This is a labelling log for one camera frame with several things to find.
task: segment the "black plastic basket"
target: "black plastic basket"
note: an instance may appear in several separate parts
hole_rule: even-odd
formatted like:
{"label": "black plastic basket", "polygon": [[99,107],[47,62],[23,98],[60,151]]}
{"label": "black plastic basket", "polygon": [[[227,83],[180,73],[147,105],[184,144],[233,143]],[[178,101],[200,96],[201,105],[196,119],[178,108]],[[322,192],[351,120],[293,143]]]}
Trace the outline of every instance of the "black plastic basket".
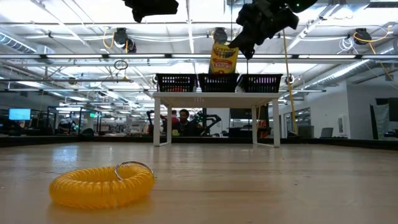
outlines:
{"label": "black plastic basket", "polygon": [[204,93],[234,93],[239,74],[199,74],[198,77]]}
{"label": "black plastic basket", "polygon": [[241,75],[238,89],[245,93],[277,93],[281,78],[282,74]]}
{"label": "black plastic basket", "polygon": [[157,91],[196,92],[198,80],[196,74],[156,74]]}

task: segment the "person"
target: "person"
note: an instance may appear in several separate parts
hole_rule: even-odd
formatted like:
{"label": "person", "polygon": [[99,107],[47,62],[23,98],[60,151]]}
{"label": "person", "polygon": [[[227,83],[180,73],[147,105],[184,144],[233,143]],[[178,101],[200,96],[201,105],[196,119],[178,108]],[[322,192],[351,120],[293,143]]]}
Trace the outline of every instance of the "person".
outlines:
{"label": "person", "polygon": [[172,110],[172,124],[173,124],[173,126],[175,126],[179,122],[180,122],[180,120],[177,118],[177,111],[176,110]]}
{"label": "person", "polygon": [[186,109],[180,110],[179,133],[181,136],[198,136],[198,133],[200,133],[203,127],[200,124],[195,125],[194,123],[190,122],[188,118],[189,111]]}

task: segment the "wooden table surface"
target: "wooden table surface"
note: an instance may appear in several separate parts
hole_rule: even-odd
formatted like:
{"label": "wooden table surface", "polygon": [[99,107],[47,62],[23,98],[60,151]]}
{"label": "wooden table surface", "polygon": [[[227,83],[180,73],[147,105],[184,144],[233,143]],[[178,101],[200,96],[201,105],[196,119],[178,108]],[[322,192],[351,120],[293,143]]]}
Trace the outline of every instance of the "wooden table surface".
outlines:
{"label": "wooden table surface", "polygon": [[[49,183],[135,160],[154,169],[129,207],[54,205]],[[0,223],[398,223],[398,152],[320,145],[84,142],[0,149]]]}

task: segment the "black cable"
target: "black cable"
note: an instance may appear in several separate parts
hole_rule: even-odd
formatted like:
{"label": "black cable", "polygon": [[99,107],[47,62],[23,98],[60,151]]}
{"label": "black cable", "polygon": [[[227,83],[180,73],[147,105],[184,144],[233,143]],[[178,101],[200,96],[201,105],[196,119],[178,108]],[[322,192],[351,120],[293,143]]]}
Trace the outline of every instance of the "black cable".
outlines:
{"label": "black cable", "polygon": [[231,41],[233,40],[233,30],[232,30],[232,25],[233,25],[233,17],[232,17],[232,13],[233,13],[233,8],[234,8],[234,1],[231,1]]}
{"label": "black cable", "polygon": [[117,60],[113,64],[113,67],[117,70],[126,70],[129,67],[129,64],[124,60]]}

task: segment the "desk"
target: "desk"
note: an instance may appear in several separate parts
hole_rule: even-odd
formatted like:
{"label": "desk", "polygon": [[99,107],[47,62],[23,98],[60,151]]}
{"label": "desk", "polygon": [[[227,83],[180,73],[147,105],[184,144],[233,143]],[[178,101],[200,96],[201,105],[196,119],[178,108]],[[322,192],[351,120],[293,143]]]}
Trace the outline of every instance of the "desk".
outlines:
{"label": "desk", "polygon": [[[274,115],[274,147],[280,146],[278,93],[154,93],[155,124],[154,146],[172,142],[172,120],[167,120],[167,142],[160,143],[160,105],[167,107],[167,117],[171,118],[172,108],[251,108],[252,129],[257,129],[256,108],[272,102]],[[252,134],[253,144],[257,143],[257,131]]]}

